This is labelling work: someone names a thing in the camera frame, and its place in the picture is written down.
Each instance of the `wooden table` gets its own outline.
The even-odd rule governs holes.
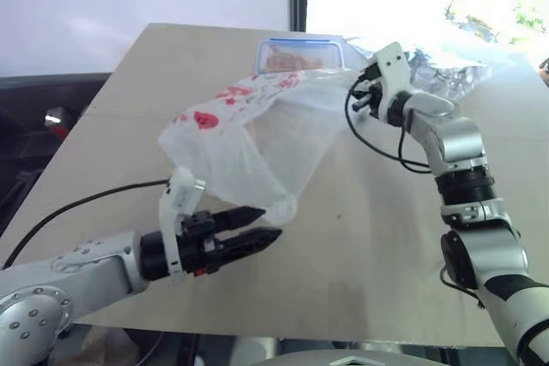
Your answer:
[[[303,34],[149,26],[48,165],[0,242],[0,255],[70,201],[168,177],[172,165],[156,141],[161,130],[183,108],[250,75],[256,45],[272,36]],[[343,47],[347,64],[359,68],[359,55]],[[531,273],[547,283],[549,92],[517,62],[467,96],[462,109],[483,132],[497,191],[522,233]],[[372,119],[363,132],[395,150],[395,128]],[[411,140],[405,152],[425,158]],[[89,238],[157,230],[160,191],[125,192],[65,213],[19,262]],[[317,168],[297,218],[269,249],[214,276],[183,284],[163,279],[81,321],[193,333],[501,345],[488,314],[438,280],[439,238],[446,230],[439,205],[432,177],[406,172],[346,130]],[[214,211],[229,206],[211,197],[201,204]]]

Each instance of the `black cable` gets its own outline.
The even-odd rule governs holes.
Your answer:
[[[406,128],[404,127],[404,124],[401,128],[401,139],[398,142],[398,158],[401,161],[401,165],[404,167],[404,169],[412,171],[413,173],[420,173],[422,175],[428,175],[431,174],[431,170],[426,171],[418,171],[417,169],[414,169],[413,167],[410,167],[406,164],[406,162],[403,160],[402,157],[402,148],[404,147],[404,138],[406,137]]]
[[[466,295],[469,295],[470,297],[473,297],[473,298],[477,299],[479,301],[478,302],[479,307],[482,308],[482,309],[484,308],[484,304],[482,304],[482,302],[480,301],[479,297],[476,294],[474,294],[471,291],[468,291],[464,287],[461,287],[459,285],[454,285],[453,283],[450,283],[449,281],[444,279],[444,273],[446,273],[446,272],[447,272],[446,266],[444,266],[442,269],[440,269],[440,273],[438,274],[438,277],[440,278],[440,281],[443,282],[443,285],[448,286],[451,289],[461,291],[461,292],[465,293]]]
[[[345,119],[347,120],[347,124],[349,125],[349,129],[351,130],[351,132],[353,132],[353,135],[359,139],[359,141],[361,141],[362,143],[364,143],[366,146],[368,146],[371,150],[373,150],[374,152],[378,153],[378,154],[381,154],[382,156],[388,158],[388,159],[391,159],[391,160],[395,160],[397,162],[400,162],[400,163],[404,163],[404,164],[408,164],[408,165],[416,165],[416,166],[420,166],[420,167],[429,167],[429,165],[425,164],[425,163],[421,163],[421,162],[416,162],[414,160],[409,160],[409,159],[403,159],[402,157],[397,157],[395,156],[394,154],[391,154],[391,153],[387,153],[385,152],[384,150],[378,148],[378,147],[375,147],[373,144],[371,144],[370,142],[368,142],[359,132],[358,130],[356,130],[356,128],[354,127],[353,125],[353,122],[351,121],[351,117],[349,115],[349,101],[351,100],[351,96],[353,94],[353,91],[354,91],[354,88],[356,88],[356,86],[361,82],[361,80],[358,80],[356,82],[354,82],[354,84],[351,86],[351,88],[349,89],[349,92],[347,93],[347,97],[345,98]]]
[[[125,190],[130,190],[130,189],[146,188],[147,186],[157,186],[161,184],[167,184],[168,182],[169,182],[168,180],[155,180],[152,182],[129,184],[127,186],[121,186],[119,188],[109,189],[104,192],[100,192],[98,194],[85,197],[84,199],[80,199],[79,201],[73,201],[72,203],[61,207],[55,212],[48,214],[25,235],[25,237],[17,244],[17,246],[15,246],[15,249],[13,250],[13,252],[11,252],[11,255],[9,255],[8,257],[8,260],[6,260],[6,262],[3,264],[2,270],[7,269],[8,267],[11,267],[14,264],[15,259],[17,259],[17,256],[19,256],[21,251],[25,248],[25,246],[27,246],[27,244],[31,241],[31,239],[34,236],[36,236],[36,234],[40,231],[40,229],[42,229],[49,222],[54,220],[61,213],[65,213],[68,210],[72,209],[73,207],[83,205],[84,203],[88,203],[89,201],[94,201],[103,196],[112,195],[114,193],[123,192]]]

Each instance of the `transparent plastic wrap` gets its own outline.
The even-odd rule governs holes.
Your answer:
[[[185,111],[162,132],[170,159],[223,201],[261,207],[272,225],[298,198],[335,136],[358,72],[318,69],[255,75]]]
[[[365,38],[349,38],[346,41],[366,58],[374,53],[368,49]],[[493,64],[465,59],[447,51],[427,51],[418,45],[405,48],[405,54],[414,87],[452,100],[461,99],[482,81],[492,77],[494,68]]]

